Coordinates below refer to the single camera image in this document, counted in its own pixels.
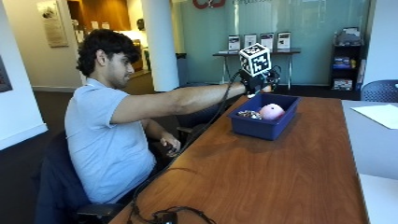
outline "white pillar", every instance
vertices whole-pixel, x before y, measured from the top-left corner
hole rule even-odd
[[[154,91],[171,91],[179,85],[170,11],[168,1],[142,0]]]

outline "blue bin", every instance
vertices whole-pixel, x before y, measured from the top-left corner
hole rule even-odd
[[[255,95],[244,104],[242,104],[228,115],[232,123],[234,133],[248,135],[266,140],[275,140],[284,130],[291,118],[294,117],[299,97],[260,93]],[[236,114],[239,111],[259,111],[267,104],[275,104],[282,107],[284,114],[274,120],[251,119]]]

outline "small table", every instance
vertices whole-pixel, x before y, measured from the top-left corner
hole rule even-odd
[[[271,55],[276,55],[276,54],[287,55],[287,60],[288,60],[287,90],[290,89],[290,85],[291,85],[292,55],[296,53],[300,53],[300,48],[271,49]],[[223,57],[223,75],[222,75],[222,83],[223,83],[223,78],[226,75],[226,57],[238,56],[238,53],[215,53],[212,54],[212,56]]]
[[[341,101],[369,224],[388,224],[398,220],[398,130],[351,109],[371,105],[398,103]]]

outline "gray t-shirt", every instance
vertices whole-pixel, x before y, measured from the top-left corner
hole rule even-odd
[[[147,178],[155,164],[140,122],[110,124],[126,95],[89,78],[66,107],[69,154],[93,203],[114,203]]]

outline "glass wall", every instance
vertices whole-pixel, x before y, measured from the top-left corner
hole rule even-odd
[[[188,81],[219,82],[227,35],[291,32],[292,84],[328,85],[331,39],[344,27],[367,25],[369,0],[226,0],[223,7],[198,9],[191,1],[176,2],[187,54]],[[287,59],[272,56],[286,83]],[[238,57],[227,58],[228,71],[239,69]]]

